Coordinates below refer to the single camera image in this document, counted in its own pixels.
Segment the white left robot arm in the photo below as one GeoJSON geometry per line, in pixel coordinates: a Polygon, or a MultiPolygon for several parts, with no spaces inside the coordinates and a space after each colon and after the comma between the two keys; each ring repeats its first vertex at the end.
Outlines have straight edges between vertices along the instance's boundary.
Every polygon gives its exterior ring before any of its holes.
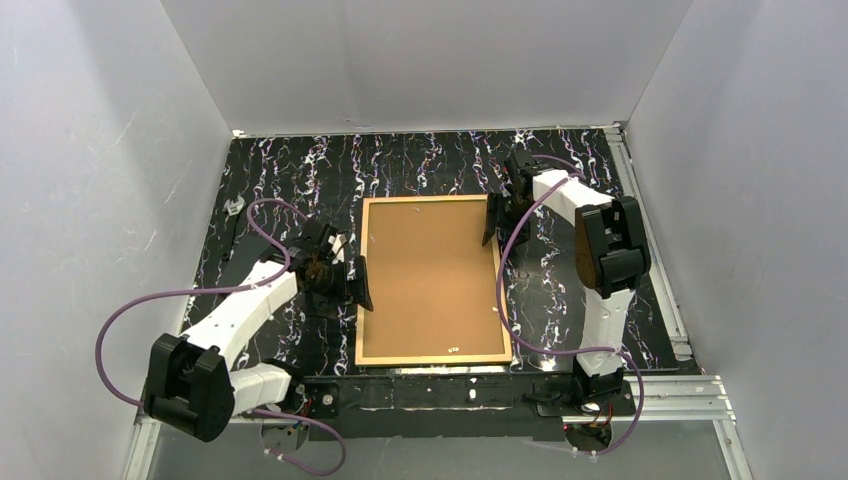
{"type": "Polygon", "coordinates": [[[241,350],[284,305],[303,299],[306,312],[358,305],[372,310],[366,258],[346,258],[345,232],[307,221],[294,239],[274,246],[249,234],[237,247],[227,288],[206,317],[179,336],[161,335],[151,348],[142,409],[191,436],[210,442],[230,419],[267,404],[290,408],[305,396],[303,376],[284,362],[266,359],[234,367],[241,350]]]}

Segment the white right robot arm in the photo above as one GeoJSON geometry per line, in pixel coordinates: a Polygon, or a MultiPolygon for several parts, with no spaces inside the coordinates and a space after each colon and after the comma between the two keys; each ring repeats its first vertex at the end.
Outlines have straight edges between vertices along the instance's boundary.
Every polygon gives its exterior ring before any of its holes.
{"type": "Polygon", "coordinates": [[[501,258],[529,238],[530,216],[545,207],[575,230],[575,270],[584,287],[585,318],[565,397],[577,404],[599,403],[622,391],[621,348],[630,303],[651,268],[639,202],[595,191],[569,170],[556,169],[526,150],[506,159],[506,191],[486,200],[482,243],[506,237],[501,258]]]}

